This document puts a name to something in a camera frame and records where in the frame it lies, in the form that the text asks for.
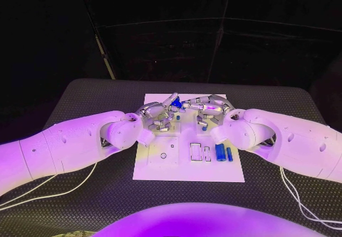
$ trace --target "blue object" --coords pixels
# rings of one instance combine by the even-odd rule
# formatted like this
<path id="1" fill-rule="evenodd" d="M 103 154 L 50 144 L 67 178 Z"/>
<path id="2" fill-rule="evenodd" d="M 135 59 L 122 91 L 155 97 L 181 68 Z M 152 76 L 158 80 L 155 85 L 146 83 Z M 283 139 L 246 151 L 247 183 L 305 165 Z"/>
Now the blue object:
<path id="1" fill-rule="evenodd" d="M 180 96 L 177 97 L 171 105 L 177 106 L 178 108 L 182 108 L 182 103 L 180 102 Z"/>
<path id="2" fill-rule="evenodd" d="M 231 149 L 227 147 L 229 161 L 233 161 Z"/>
<path id="3" fill-rule="evenodd" d="M 226 152 L 226 146 L 223 143 L 216 145 L 216 151 L 217 151 L 217 161 L 226 161 L 227 160 L 227 152 Z"/>

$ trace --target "white board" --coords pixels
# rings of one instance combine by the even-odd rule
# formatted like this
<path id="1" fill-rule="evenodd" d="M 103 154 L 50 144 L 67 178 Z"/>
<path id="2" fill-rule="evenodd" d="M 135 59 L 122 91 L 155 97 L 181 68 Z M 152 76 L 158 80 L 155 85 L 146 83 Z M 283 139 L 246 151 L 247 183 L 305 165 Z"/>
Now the white board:
<path id="1" fill-rule="evenodd" d="M 206 95 L 180 94 L 180 97 L 184 101 Z M 169 94 L 146 94 L 145 104 L 164 102 L 169 96 Z M 231 147 L 233 161 L 229 161 L 229 155 L 227 161 L 217 161 L 216 142 L 210 135 L 216 123 L 207 119 L 210 126 L 208 130 L 203 131 L 203 127 L 197 124 L 195 110 L 187 109 L 187 113 L 175 113 L 175 116 L 178 115 L 181 120 L 172 121 L 171 131 L 161 133 L 156 130 L 156 139 L 151 146 L 138 145 L 133 179 L 244 182 L 239 150 L 230 141 L 226 141 L 224 145 L 226 148 Z M 191 160 L 191 143 L 201 143 L 203 161 Z M 206 161 L 206 147 L 210 147 L 211 161 Z"/>

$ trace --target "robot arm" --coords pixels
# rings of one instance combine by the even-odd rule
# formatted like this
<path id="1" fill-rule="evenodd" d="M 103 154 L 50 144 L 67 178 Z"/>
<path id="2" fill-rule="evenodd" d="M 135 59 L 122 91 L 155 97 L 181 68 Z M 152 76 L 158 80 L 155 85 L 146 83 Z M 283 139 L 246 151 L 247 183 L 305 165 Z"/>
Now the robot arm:
<path id="1" fill-rule="evenodd" d="M 213 115 L 218 110 L 201 104 L 184 106 L 200 110 L 200 114 Z M 342 183 L 342 134 L 338 131 L 314 121 L 257 109 L 221 111 L 221 125 L 211 130 L 217 144 L 229 139 L 240 150 L 256 153 L 291 171 Z M 275 135 L 275 145 L 263 145 Z"/>
<path id="2" fill-rule="evenodd" d="M 177 99 L 175 93 L 136 113 L 112 111 L 68 120 L 32 137 L 0 145 L 0 196 L 38 178 L 86 168 L 136 141 L 149 146 L 155 139 L 149 129 L 159 126 L 161 132 L 168 131 L 174 112 L 185 112 L 172 105 Z"/>

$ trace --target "blue cylinder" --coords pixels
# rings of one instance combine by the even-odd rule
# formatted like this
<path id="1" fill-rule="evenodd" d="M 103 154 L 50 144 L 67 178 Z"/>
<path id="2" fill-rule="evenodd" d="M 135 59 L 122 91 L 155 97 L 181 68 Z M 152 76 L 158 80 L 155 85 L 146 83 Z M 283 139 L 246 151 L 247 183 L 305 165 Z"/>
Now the blue cylinder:
<path id="1" fill-rule="evenodd" d="M 224 144 L 216 145 L 216 151 L 217 151 L 217 161 L 226 161 L 227 160 L 227 151 Z"/>
<path id="2" fill-rule="evenodd" d="M 233 161 L 231 149 L 227 147 L 229 161 Z"/>

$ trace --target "robotic hand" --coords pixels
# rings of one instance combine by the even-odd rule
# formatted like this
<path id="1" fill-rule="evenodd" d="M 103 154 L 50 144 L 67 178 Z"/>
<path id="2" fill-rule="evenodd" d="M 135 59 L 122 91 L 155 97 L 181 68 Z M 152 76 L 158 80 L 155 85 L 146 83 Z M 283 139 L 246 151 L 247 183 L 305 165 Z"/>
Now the robotic hand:
<path id="1" fill-rule="evenodd" d="M 130 148 L 136 141 L 149 146 L 151 131 L 169 130 L 178 93 L 165 102 L 154 102 L 136 113 L 110 111 L 64 121 L 32 137 L 0 145 L 0 196 L 32 180 L 77 171 L 112 154 Z"/>
<path id="2" fill-rule="evenodd" d="M 184 107 L 198 110 L 201 118 L 218 120 L 211 130 L 217 144 L 229 139 L 240 150 L 288 170 L 342 183 L 342 134 L 330 126 L 263 110 L 234 109 L 218 95 L 195 98 Z"/>

